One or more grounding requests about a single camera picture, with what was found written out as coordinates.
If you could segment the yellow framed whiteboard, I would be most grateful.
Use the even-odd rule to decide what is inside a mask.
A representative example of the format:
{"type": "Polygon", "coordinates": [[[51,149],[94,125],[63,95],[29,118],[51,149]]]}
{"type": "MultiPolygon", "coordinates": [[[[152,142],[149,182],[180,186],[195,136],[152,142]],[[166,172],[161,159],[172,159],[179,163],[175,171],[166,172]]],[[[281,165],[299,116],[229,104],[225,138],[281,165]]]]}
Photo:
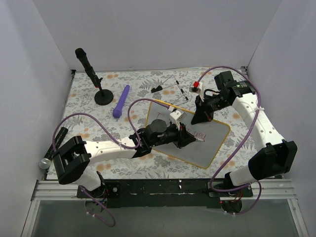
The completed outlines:
{"type": "Polygon", "coordinates": [[[180,107],[177,107],[177,109],[182,110],[186,114],[182,123],[185,124],[187,131],[196,138],[205,141],[195,141],[181,149],[177,148],[173,143],[153,147],[153,149],[197,167],[208,168],[227,138],[231,130],[230,126],[215,119],[211,122],[192,125],[191,120],[194,112],[180,107]]]}

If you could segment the floral table mat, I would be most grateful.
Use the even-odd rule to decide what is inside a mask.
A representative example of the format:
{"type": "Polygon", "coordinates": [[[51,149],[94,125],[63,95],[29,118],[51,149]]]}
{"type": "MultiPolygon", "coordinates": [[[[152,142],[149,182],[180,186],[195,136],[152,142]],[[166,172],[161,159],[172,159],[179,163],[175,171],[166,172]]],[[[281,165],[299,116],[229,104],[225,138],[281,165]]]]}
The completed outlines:
{"type": "MultiPolygon", "coordinates": [[[[151,89],[164,79],[174,75],[188,93],[190,100],[180,107],[195,110],[195,95],[189,92],[190,83],[203,77],[206,88],[216,89],[213,77],[218,70],[206,72],[205,69],[179,69],[174,71],[134,71],[104,72],[102,86],[114,94],[112,103],[99,106],[93,101],[95,89],[84,73],[76,73],[72,82],[63,118],[68,128],[67,138],[81,136],[88,141],[106,141],[111,136],[120,139],[133,133],[134,129],[145,126],[151,99],[162,100],[167,96],[152,94],[151,89]],[[112,113],[126,85],[130,90],[120,118],[112,113]]],[[[212,175],[223,177],[248,163],[256,154],[255,143],[251,138],[244,140],[247,127],[240,115],[233,108],[225,108],[215,114],[218,121],[231,128],[225,142],[207,169],[199,168],[177,158],[152,151],[150,154],[135,159],[115,159],[94,164],[106,179],[158,179],[158,178],[209,178],[212,175]]]]}

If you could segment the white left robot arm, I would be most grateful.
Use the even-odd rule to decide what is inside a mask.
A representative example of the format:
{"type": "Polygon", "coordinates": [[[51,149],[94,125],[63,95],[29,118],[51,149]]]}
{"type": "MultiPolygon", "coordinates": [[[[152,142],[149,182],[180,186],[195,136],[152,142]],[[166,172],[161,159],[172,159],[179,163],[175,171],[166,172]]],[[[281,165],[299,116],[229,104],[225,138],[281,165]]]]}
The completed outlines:
{"type": "Polygon", "coordinates": [[[181,149],[197,141],[183,123],[166,124],[156,119],[133,135],[114,141],[84,141],[75,136],[53,154],[58,182],[61,185],[76,183],[84,186],[93,197],[101,197],[105,185],[91,166],[94,163],[117,158],[138,158],[151,153],[152,148],[172,143],[181,149]]]}

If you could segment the black microphone on stand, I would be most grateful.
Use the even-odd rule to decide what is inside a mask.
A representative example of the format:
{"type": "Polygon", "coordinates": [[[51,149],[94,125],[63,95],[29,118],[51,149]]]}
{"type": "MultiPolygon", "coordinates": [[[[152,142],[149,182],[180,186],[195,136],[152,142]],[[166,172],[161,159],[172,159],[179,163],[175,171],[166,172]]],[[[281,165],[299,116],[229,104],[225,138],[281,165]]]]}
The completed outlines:
{"type": "Polygon", "coordinates": [[[86,52],[82,48],[77,48],[75,50],[75,54],[77,59],[81,62],[82,66],[84,67],[84,70],[88,77],[91,79],[93,85],[99,89],[98,92],[94,95],[94,101],[97,105],[105,106],[112,102],[114,95],[113,93],[108,89],[103,89],[101,86],[101,80],[102,78],[98,78],[96,75],[93,67],[91,66],[86,52]]]}

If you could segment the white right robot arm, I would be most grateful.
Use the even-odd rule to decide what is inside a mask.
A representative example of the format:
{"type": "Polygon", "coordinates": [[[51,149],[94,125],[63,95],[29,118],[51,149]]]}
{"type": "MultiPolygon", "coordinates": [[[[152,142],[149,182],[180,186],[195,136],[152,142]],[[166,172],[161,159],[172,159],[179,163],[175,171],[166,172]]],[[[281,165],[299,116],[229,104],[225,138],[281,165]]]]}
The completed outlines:
{"type": "Polygon", "coordinates": [[[207,95],[200,80],[190,85],[189,91],[196,93],[196,111],[191,124],[210,122],[214,113],[233,107],[248,128],[247,136],[255,142],[257,153],[246,166],[225,175],[222,192],[235,196],[246,184],[288,173],[297,153],[294,141],[286,141],[274,128],[261,107],[261,96],[248,79],[236,81],[231,71],[214,77],[217,91],[207,95]]]}

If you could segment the aluminium frame rail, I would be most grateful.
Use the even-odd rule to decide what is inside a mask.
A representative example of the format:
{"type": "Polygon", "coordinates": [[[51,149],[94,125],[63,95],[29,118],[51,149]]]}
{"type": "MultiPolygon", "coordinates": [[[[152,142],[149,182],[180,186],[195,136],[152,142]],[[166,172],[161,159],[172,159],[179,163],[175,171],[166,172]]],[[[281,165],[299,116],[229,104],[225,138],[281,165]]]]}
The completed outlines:
{"type": "Polygon", "coordinates": [[[22,235],[25,237],[306,237],[297,191],[290,179],[253,185],[245,214],[206,207],[124,207],[113,210],[110,228],[87,214],[75,185],[61,186],[55,168],[37,182],[22,235]]]}

